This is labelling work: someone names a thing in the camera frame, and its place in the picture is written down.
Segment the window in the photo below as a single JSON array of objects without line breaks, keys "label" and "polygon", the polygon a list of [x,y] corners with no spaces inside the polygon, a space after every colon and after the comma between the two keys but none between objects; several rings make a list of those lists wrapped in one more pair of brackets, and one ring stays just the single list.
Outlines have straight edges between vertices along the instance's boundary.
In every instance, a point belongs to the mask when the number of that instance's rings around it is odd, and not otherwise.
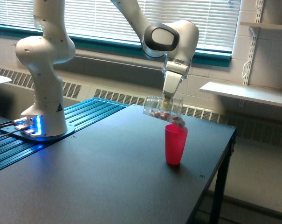
[{"label": "window", "polygon": [[[188,20],[199,28],[198,48],[231,52],[240,0],[138,0],[151,22]],[[135,32],[109,0],[66,0],[69,34],[139,42]],[[33,0],[0,0],[0,25],[39,28]]]}]

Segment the power cord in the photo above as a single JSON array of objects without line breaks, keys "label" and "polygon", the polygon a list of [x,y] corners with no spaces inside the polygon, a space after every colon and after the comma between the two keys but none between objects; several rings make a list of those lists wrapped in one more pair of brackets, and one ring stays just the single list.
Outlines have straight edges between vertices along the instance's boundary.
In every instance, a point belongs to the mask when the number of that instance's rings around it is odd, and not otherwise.
[{"label": "power cord", "polygon": [[9,122],[9,123],[0,125],[0,129],[3,128],[3,127],[11,126],[11,125],[14,125],[14,122]]},{"label": "power cord", "polygon": [[11,126],[11,125],[21,125],[21,124],[24,124],[24,123],[28,123],[30,121],[29,118],[27,117],[23,117],[21,119],[17,119],[17,120],[14,120],[14,121],[11,121],[9,123],[6,123],[6,124],[3,124],[3,125],[0,125],[0,129],[1,128],[4,128],[4,127],[7,127],[7,126]]},{"label": "power cord", "polygon": [[30,129],[30,128],[32,128],[32,127],[31,127],[31,126],[27,126],[27,127],[24,127],[24,128],[18,129],[18,130],[15,130],[15,131],[13,131],[13,132],[3,134],[3,135],[0,136],[0,139],[4,138],[4,137],[6,137],[6,136],[9,136],[9,135],[11,135],[11,134],[13,134],[13,133],[16,133],[16,132],[19,132],[19,131],[24,131],[24,130],[27,130],[27,129]]}]

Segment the warning label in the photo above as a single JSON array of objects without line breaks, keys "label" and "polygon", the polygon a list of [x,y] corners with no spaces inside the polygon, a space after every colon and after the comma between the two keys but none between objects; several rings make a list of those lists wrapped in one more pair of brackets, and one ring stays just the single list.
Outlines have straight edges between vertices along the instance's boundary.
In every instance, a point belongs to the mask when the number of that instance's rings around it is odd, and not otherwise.
[{"label": "warning label", "polygon": [[59,104],[58,109],[57,109],[56,112],[59,112],[59,111],[63,111],[63,108],[62,108],[61,104]]}]

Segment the red plastic cup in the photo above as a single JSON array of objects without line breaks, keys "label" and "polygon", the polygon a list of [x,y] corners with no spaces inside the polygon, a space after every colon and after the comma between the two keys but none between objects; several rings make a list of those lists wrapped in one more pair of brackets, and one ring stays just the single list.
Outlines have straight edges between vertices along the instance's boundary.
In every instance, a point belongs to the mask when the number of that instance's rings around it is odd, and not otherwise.
[{"label": "red plastic cup", "polygon": [[182,129],[175,124],[165,127],[165,160],[168,164],[180,164],[187,133],[187,128]]}]

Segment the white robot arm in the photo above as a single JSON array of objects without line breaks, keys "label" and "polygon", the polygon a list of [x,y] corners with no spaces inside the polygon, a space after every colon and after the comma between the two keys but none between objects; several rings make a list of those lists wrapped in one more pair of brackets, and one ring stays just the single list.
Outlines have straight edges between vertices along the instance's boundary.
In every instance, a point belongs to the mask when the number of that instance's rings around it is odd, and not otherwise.
[{"label": "white robot arm", "polygon": [[53,65],[69,61],[75,45],[64,25],[65,0],[34,0],[34,18],[42,26],[43,36],[31,36],[16,45],[16,55],[34,82],[34,104],[22,115],[31,118],[31,137],[57,136],[67,131],[63,110],[63,82]]},{"label": "white robot arm", "polygon": [[187,78],[195,53],[199,30],[191,22],[150,23],[137,0],[111,0],[138,35],[143,51],[151,57],[166,56],[163,95],[171,99],[178,85]]}]

